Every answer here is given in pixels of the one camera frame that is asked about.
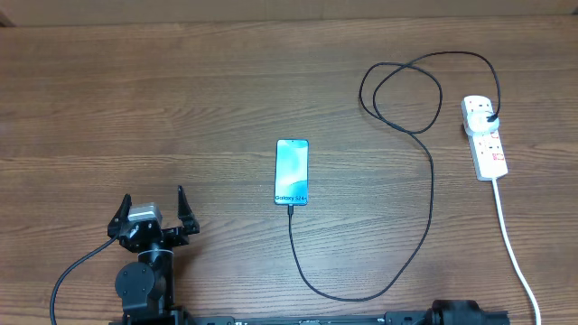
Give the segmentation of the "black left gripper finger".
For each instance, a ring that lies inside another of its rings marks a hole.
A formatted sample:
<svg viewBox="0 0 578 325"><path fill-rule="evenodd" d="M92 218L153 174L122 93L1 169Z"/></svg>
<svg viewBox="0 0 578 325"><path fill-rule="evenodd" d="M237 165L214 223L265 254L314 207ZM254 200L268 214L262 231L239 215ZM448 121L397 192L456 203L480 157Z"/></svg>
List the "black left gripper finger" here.
<svg viewBox="0 0 578 325"><path fill-rule="evenodd" d="M199 222L191 210L184 188L181 185L178 186L177 217L182 222L183 232L186 235L198 234L200 232Z"/></svg>
<svg viewBox="0 0 578 325"><path fill-rule="evenodd" d="M107 235L110 238L118 237L121 233L122 226L128 222L128 214L132 206L132 199L126 194L118 208L117 212L107 225Z"/></svg>

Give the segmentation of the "blue Galaxy smartphone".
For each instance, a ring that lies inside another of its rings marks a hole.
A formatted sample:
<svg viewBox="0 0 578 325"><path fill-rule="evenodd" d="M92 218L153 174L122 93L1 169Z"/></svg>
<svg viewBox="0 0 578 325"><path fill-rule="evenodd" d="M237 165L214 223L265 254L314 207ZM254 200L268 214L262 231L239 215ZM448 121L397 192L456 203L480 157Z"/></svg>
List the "blue Galaxy smartphone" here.
<svg viewBox="0 0 578 325"><path fill-rule="evenodd" d="M276 205L305 206L309 199L309 142L305 139L280 139L276 143Z"/></svg>

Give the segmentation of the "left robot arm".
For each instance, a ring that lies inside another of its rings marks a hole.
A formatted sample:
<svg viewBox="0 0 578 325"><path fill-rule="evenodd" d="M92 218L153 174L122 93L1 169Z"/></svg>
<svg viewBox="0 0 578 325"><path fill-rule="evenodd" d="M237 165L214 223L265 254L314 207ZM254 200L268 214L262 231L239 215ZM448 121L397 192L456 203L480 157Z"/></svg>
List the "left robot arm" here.
<svg viewBox="0 0 578 325"><path fill-rule="evenodd" d="M115 280L122 300L123 324L192 324L186 308L175 303L174 248L187 246L189 236L200 225L178 188L178 227L162 227L163 216L155 203L134 205L126 194L107 226L107 235L124 249L137 255L125 265Z"/></svg>

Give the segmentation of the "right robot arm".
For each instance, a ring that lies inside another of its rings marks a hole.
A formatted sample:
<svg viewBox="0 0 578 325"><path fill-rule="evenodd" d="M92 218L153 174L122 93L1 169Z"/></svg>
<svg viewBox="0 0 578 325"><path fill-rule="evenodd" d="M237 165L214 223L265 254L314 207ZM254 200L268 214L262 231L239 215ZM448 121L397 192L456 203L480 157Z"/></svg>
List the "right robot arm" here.
<svg viewBox="0 0 578 325"><path fill-rule="evenodd" d="M425 315L427 325L482 325L484 321L482 309L471 300L436 300Z"/></svg>

